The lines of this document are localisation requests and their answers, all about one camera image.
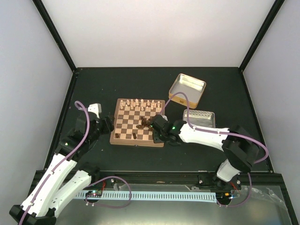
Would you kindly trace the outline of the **gold square tin box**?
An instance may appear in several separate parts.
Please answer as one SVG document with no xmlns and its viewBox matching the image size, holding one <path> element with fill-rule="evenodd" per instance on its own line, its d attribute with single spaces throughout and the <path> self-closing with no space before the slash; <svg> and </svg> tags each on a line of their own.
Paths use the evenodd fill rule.
<svg viewBox="0 0 300 225">
<path fill-rule="evenodd" d="M 178 94 L 178 92 L 184 93 L 189 101 L 189 108 L 195 109 L 204 93 L 206 87 L 206 82 L 200 79 L 191 77 L 186 74 L 179 74 L 175 79 L 173 85 L 169 90 L 169 99 L 179 103 L 181 105 L 187 106 L 187 101 L 183 94 Z"/>
</svg>

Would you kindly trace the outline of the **right controller circuit board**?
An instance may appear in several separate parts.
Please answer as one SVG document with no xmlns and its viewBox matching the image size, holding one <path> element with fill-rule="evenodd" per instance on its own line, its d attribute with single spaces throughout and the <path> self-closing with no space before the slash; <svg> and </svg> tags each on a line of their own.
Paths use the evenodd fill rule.
<svg viewBox="0 0 300 225">
<path fill-rule="evenodd" d="M 235 195 L 230 192 L 216 193 L 216 198 L 218 199 L 233 199 L 234 197 Z"/>
</svg>

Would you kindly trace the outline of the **black frame post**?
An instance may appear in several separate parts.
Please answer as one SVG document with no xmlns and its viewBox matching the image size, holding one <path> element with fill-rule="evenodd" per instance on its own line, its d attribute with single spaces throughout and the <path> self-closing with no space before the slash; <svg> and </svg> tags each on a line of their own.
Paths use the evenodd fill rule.
<svg viewBox="0 0 300 225">
<path fill-rule="evenodd" d="M 278 12 L 280 11 L 282 5 L 284 4 L 285 0 L 275 0 L 272 7 L 270 8 L 267 16 L 265 17 L 257 35 L 255 36 L 250 48 L 248 49 L 242 63 L 239 66 L 240 72 L 244 72 L 247 65 L 251 61 L 254 53 L 256 52 L 258 46 L 260 45 L 261 41 L 263 40 L 265 34 L 267 33 L 269 27 L 271 26 L 272 22 L 276 18 Z"/>
<path fill-rule="evenodd" d="M 59 35 L 59 32 L 57 31 L 44 3 L 42 0 L 33 0 L 32 1 L 38 10 L 39 14 L 41 15 L 45 25 L 47 26 L 50 34 L 52 35 L 56 45 L 58 46 L 60 52 L 62 53 L 66 63 L 68 64 L 69 68 L 72 72 L 76 71 L 76 66 L 62 40 L 62 38 Z"/>
</svg>

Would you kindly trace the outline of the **right black frame post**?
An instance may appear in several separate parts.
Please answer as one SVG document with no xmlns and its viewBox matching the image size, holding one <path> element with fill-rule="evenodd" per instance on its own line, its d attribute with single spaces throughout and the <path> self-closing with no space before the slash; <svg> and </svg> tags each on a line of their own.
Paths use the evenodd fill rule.
<svg viewBox="0 0 300 225">
<path fill-rule="evenodd" d="M 255 36 L 250 48 L 248 49 L 242 63 L 239 66 L 240 72 L 244 72 L 247 65 L 251 61 L 254 53 L 256 52 L 258 46 L 260 45 L 261 41 L 263 40 L 265 34 L 267 33 L 269 27 L 271 26 L 272 22 L 276 18 L 278 12 L 280 11 L 282 5 L 284 4 L 285 0 L 275 0 L 272 7 L 270 8 L 267 16 L 265 17 L 257 35 Z"/>
</svg>

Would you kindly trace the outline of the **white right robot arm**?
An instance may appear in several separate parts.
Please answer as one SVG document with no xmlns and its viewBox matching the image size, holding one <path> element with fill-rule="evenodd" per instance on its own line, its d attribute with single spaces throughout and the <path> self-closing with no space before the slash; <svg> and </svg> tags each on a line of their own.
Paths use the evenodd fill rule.
<svg viewBox="0 0 300 225">
<path fill-rule="evenodd" d="M 219 189 L 228 186 L 240 172 L 251 172 L 259 152 L 259 145 L 254 140 L 233 133 L 229 128 L 201 127 L 184 120 L 171 123 L 162 115 L 154 116 L 150 127 L 156 132 L 156 138 L 170 145 L 196 143 L 224 152 L 226 160 L 213 177 L 214 186 Z"/>
</svg>

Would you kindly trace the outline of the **wooden chess board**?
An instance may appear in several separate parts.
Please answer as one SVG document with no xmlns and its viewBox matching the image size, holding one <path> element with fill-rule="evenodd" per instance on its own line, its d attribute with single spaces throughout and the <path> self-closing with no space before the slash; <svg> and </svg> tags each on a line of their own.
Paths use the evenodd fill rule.
<svg viewBox="0 0 300 225">
<path fill-rule="evenodd" d="M 119 98 L 117 99 L 117 104 L 115 108 L 115 113 L 114 113 L 114 130 L 111 133 L 110 136 L 110 144 L 114 145 L 130 145 L 130 146 L 143 146 L 143 147 L 163 147 L 163 143 L 154 143 L 153 142 L 153 137 L 152 137 L 152 131 L 149 131 L 147 128 L 142 128 L 142 129 L 137 129 L 136 125 L 141 124 L 140 117 L 143 116 L 145 118 L 153 118 L 157 114 L 164 115 L 165 112 L 163 110 L 165 106 L 165 101 L 164 100 L 157 100 L 157 99 L 149 99 L 150 104 L 152 100 L 155 101 L 155 106 L 153 111 L 141 111 L 141 99 L 139 100 L 139 107 L 140 111 L 135 110 L 135 105 L 134 105 L 134 110 L 130 110 L 129 105 L 129 110 L 125 111 L 125 105 L 124 109 L 120 109 L 120 101 L 123 100 L 125 102 L 125 105 L 127 105 L 126 101 L 131 99 L 128 98 Z M 148 99 L 143 99 L 144 100 L 144 107 L 146 109 L 147 107 L 147 100 Z M 160 101 L 161 103 L 161 108 L 157 108 L 157 102 Z M 133 133 L 136 133 L 137 138 L 133 138 Z"/>
</svg>

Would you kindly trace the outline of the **silver patterned tin lid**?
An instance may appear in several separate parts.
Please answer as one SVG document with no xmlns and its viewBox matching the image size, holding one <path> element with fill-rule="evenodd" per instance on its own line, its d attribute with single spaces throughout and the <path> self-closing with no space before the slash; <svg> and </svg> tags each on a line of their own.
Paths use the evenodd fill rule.
<svg viewBox="0 0 300 225">
<path fill-rule="evenodd" d="M 187 121 L 187 115 L 188 115 L 191 124 L 202 126 L 202 127 L 208 127 L 208 128 L 216 127 L 214 112 L 192 110 L 192 109 L 189 109 L 188 112 L 189 114 L 187 114 L 187 110 L 184 110 L 183 117 L 182 117 L 184 121 Z"/>
</svg>

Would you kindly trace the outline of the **left black frame post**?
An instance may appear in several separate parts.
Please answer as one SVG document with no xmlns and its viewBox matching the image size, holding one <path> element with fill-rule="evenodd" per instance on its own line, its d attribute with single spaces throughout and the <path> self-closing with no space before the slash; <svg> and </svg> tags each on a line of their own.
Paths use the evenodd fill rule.
<svg viewBox="0 0 300 225">
<path fill-rule="evenodd" d="M 57 31 L 44 3 L 42 0 L 33 0 L 32 1 L 38 10 L 39 14 L 41 15 L 45 25 L 47 26 L 50 34 L 52 35 L 56 45 L 58 46 L 60 52 L 62 53 L 66 63 L 68 64 L 69 68 L 72 72 L 76 71 L 76 66 L 62 40 L 62 38 L 59 35 L 59 32 Z"/>
</svg>

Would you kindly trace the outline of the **controller circuit board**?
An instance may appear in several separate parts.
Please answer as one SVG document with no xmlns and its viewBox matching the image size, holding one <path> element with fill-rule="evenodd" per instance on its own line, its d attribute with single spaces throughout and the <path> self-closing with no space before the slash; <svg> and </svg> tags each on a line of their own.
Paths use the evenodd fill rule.
<svg viewBox="0 0 300 225">
<path fill-rule="evenodd" d="M 218 199 L 233 199 L 234 197 L 235 195 L 230 192 L 216 193 L 216 198 Z"/>
<path fill-rule="evenodd" d="M 102 196 L 102 192 L 102 190 L 90 190 L 85 194 L 85 196 L 88 198 L 100 198 Z"/>
</svg>

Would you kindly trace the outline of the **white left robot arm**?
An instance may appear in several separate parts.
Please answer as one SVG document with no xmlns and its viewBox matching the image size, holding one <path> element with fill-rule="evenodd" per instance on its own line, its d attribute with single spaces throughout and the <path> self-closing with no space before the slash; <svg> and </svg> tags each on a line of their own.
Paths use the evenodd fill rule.
<svg viewBox="0 0 300 225">
<path fill-rule="evenodd" d="M 53 225 L 79 191 L 87 186 L 96 187 L 101 180 L 100 169 L 90 163 L 81 165 L 66 184 L 63 181 L 99 137 L 113 131 L 113 122 L 113 116 L 78 118 L 75 128 L 60 140 L 39 183 L 22 204 L 12 206 L 10 216 L 20 225 Z"/>
</svg>

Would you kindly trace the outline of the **left controller circuit board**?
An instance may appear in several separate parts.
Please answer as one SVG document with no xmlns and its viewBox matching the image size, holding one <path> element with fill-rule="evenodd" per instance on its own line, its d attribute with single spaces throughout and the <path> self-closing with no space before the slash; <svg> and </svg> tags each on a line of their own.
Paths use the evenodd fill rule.
<svg viewBox="0 0 300 225">
<path fill-rule="evenodd" d="M 85 196 L 88 198 L 100 198 L 102 196 L 102 192 L 102 190 L 90 190 L 85 194 Z"/>
</svg>

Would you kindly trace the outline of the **pile of dark pieces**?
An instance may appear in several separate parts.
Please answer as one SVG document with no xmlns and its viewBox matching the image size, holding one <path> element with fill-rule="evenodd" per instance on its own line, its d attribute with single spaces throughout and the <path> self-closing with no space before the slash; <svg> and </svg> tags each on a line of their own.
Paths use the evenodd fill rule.
<svg viewBox="0 0 300 225">
<path fill-rule="evenodd" d="M 151 118 L 145 118 L 143 116 L 140 117 L 141 124 L 136 125 L 137 129 L 147 128 L 149 131 L 152 131 L 153 128 L 150 125 Z"/>
</svg>

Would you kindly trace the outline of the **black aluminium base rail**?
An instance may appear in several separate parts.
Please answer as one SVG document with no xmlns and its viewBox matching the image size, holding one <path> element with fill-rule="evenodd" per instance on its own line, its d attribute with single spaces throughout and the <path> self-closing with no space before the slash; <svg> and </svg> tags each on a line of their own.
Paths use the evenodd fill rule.
<svg viewBox="0 0 300 225">
<path fill-rule="evenodd" d="M 226 191 L 233 187 L 241 189 L 241 186 L 279 186 L 286 188 L 283 177 L 279 173 L 252 172 L 236 175 L 231 181 L 224 182 L 217 178 L 213 172 L 118 172 L 99 171 L 92 176 L 92 181 L 98 181 L 104 177 L 118 176 L 128 184 L 142 185 L 187 185 L 196 186 L 204 190 Z"/>
</svg>

